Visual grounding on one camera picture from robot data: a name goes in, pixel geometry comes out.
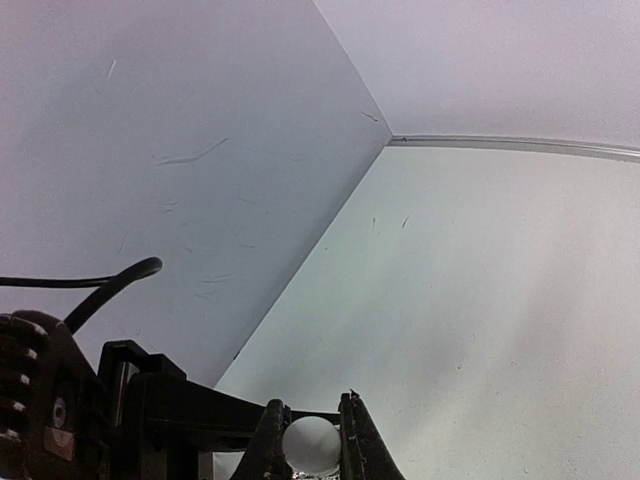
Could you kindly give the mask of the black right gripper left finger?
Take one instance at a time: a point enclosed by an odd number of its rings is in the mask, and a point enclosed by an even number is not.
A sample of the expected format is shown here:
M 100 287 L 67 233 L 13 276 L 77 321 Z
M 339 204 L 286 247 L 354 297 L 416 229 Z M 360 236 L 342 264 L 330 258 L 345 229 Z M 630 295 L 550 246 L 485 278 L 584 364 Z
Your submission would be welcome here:
M 291 480 L 282 439 L 291 423 L 291 410 L 281 400 L 270 400 L 232 480 Z

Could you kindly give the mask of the small nail polish bottle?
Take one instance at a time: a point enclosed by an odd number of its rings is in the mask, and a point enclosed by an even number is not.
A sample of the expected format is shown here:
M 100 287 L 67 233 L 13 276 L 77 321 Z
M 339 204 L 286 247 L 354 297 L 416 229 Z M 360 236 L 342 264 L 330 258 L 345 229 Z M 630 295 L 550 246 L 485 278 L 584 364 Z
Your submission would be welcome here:
M 293 470 L 292 471 L 292 480 L 340 480 L 340 470 L 335 468 L 333 470 L 320 472 L 320 473 L 311 473 L 304 472 L 301 470 Z

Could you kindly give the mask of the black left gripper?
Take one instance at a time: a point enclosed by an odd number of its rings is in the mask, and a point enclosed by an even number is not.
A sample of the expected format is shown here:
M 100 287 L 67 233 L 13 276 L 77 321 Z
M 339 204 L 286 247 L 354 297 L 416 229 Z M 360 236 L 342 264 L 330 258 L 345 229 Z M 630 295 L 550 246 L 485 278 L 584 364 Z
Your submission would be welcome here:
M 214 454 L 243 456 L 266 408 L 188 380 L 132 340 L 103 346 L 98 377 L 111 395 L 112 479 L 211 479 Z

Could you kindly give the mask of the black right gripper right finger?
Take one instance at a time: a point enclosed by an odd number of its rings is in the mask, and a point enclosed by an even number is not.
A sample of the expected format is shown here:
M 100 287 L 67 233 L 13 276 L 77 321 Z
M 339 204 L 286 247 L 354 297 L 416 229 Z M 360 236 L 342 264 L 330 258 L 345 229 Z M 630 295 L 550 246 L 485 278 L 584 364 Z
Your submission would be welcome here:
M 404 480 L 362 398 L 344 393 L 339 404 L 340 478 Z

